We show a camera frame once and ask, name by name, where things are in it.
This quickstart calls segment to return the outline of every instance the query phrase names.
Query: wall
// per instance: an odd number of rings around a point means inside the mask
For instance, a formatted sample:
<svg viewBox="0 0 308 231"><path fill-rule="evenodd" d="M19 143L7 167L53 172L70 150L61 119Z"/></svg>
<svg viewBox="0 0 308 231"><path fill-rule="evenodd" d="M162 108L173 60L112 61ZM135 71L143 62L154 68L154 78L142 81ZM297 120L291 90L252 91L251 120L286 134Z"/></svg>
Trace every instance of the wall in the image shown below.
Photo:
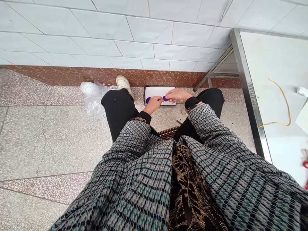
<svg viewBox="0 0 308 231"><path fill-rule="evenodd" d="M10 0L0 18L6 65L207 72L233 27L308 37L308 6L279 0Z"/></svg>

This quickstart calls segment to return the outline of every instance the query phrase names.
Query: black pants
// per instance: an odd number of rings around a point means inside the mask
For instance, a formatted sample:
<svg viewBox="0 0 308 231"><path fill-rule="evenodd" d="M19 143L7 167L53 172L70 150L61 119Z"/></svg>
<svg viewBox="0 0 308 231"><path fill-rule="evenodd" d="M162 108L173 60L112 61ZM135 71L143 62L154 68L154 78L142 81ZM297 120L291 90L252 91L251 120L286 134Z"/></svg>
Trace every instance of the black pants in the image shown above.
<svg viewBox="0 0 308 231"><path fill-rule="evenodd" d="M225 101L221 90L217 88L206 89L197 96L197 99L209 104L209 106L215 111L217 117L220 118L222 105ZM120 135L126 122L137 116L139 112L135 108L134 99L125 88L108 91L102 98L101 103L106 111L112 140L115 141ZM159 136L157 131L152 127L151 134ZM174 135L174 139L179 141L181 135L187 135L202 143L200 136L196 133L195 128L188 118L180 126Z"/></svg>

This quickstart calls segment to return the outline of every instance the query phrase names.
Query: yellow string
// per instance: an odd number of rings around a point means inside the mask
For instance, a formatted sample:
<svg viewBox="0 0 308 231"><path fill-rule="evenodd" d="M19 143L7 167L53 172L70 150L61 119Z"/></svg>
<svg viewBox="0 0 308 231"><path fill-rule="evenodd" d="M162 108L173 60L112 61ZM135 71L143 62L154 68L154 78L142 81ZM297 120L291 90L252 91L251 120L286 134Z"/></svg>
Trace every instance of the yellow string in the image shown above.
<svg viewBox="0 0 308 231"><path fill-rule="evenodd" d="M272 123L268 123L268 124L261 125L261 126L259 126L258 128L261 128L261 127L264 127L264 126L268 126L268 125L272 125L272 124L280 124L280 125L283 125L283 126L290 126L290 125L291 125L291 113L290 113L290 107L289 107L289 103L288 103L288 100L287 100L287 98L286 98L286 95L285 95L283 89L279 86L278 83L276 83L274 80L271 80L271 81L272 81L274 84L276 84L276 85L280 88L280 90L281 90L281 92L282 92L282 94L283 94L283 97L284 97L285 100L286 100L287 107L288 107L288 114L289 114L289 124L286 125L286 124L282 124L282 123L278 123L278 122L272 122Z"/></svg>

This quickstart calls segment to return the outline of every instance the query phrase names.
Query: metal table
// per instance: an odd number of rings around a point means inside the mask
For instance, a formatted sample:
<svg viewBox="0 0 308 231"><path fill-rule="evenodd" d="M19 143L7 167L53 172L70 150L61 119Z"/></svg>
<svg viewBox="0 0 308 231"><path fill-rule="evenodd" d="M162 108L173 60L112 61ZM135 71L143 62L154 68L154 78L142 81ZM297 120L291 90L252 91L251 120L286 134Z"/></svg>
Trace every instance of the metal table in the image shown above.
<svg viewBox="0 0 308 231"><path fill-rule="evenodd" d="M308 40L240 29L233 29L230 37L232 45L194 90L234 52L257 154L305 186L308 169L302 162L308 135L295 120L307 101L296 88L308 88ZM284 97L268 78L286 94L292 117L289 127L274 124L258 128L270 122L288 123Z"/></svg>

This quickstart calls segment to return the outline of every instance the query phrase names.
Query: floor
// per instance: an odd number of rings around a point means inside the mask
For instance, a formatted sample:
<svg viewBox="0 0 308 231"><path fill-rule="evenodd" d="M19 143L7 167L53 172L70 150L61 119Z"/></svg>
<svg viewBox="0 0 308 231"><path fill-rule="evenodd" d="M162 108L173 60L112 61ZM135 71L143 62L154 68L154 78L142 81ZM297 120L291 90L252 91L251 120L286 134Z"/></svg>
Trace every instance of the floor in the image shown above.
<svg viewBox="0 0 308 231"><path fill-rule="evenodd" d="M132 90L142 110L143 88ZM222 91L222 122L255 152L242 90ZM177 126L185 120L182 107L161 107L151 125ZM6 69L0 69L0 128L0 230L46 230L112 143L107 122L87 117L78 87L49 86Z"/></svg>

